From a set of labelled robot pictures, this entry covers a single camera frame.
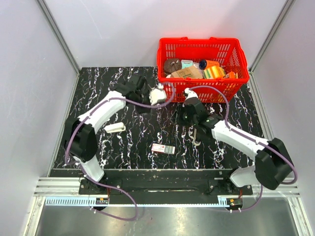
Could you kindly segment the large beige stapler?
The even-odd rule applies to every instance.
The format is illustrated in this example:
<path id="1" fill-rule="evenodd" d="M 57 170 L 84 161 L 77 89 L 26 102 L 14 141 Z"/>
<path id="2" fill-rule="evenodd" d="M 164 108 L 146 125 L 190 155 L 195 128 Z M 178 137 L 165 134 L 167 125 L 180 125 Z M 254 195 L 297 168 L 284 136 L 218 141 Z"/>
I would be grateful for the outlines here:
<path id="1" fill-rule="evenodd" d="M 198 136 L 197 136 L 197 129 L 194 128 L 194 131 L 193 131 L 193 140 L 192 140 L 193 144 L 197 147 L 201 144 L 201 141 L 198 139 Z"/>

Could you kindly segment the small white stapler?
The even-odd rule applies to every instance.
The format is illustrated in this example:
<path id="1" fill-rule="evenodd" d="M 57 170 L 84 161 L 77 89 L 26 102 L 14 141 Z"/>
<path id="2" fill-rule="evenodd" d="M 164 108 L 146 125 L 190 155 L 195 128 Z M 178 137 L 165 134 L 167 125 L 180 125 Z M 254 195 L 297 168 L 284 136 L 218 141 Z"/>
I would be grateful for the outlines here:
<path id="1" fill-rule="evenodd" d="M 107 133 L 117 133 L 117 132 L 123 132 L 126 130 L 126 126 L 124 125 L 123 122 L 119 122 L 119 123 L 114 123 L 111 125 L 107 125 L 105 126 L 105 131 Z"/>

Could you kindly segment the red white staple box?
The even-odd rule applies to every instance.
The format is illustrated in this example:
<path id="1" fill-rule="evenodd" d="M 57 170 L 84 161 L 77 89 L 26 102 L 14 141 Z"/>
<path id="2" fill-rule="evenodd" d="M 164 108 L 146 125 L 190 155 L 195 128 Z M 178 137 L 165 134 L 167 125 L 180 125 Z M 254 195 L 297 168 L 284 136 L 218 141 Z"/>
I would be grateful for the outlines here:
<path id="1" fill-rule="evenodd" d="M 175 147 L 174 146 L 161 145 L 161 144 L 152 144 L 151 151 L 152 152 L 165 153 L 165 154 L 175 154 Z"/>

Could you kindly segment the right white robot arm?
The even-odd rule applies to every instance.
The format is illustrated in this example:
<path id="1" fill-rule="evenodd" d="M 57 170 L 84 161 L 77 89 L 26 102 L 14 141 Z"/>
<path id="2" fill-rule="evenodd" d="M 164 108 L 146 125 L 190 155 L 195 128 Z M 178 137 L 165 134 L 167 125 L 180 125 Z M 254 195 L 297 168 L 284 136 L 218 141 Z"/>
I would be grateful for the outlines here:
<path id="1" fill-rule="evenodd" d="M 293 163 L 284 143 L 278 139 L 267 140 L 251 135 L 211 115 L 197 97 L 186 98 L 181 121 L 194 127 L 193 141 L 196 145 L 206 139 L 224 142 L 249 157 L 254 165 L 232 171 L 224 182 L 224 190 L 236 194 L 246 185 L 261 184 L 275 190 L 293 171 Z"/>

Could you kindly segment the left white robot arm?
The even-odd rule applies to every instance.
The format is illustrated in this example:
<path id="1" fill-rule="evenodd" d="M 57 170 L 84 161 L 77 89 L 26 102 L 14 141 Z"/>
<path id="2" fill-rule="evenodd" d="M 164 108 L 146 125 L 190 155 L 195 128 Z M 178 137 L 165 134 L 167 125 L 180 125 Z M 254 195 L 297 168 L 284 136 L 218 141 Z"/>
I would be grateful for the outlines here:
<path id="1" fill-rule="evenodd" d="M 149 93 L 145 77 L 132 76 L 127 82 L 112 87 L 97 105 L 84 114 L 77 118 L 67 118 L 63 133 L 64 149 L 81 164 L 86 175 L 92 179 L 89 188 L 95 194 L 104 193 L 107 187 L 106 181 L 103 180 L 104 170 L 96 157 L 98 130 L 128 104 L 124 99 L 150 105 Z"/>

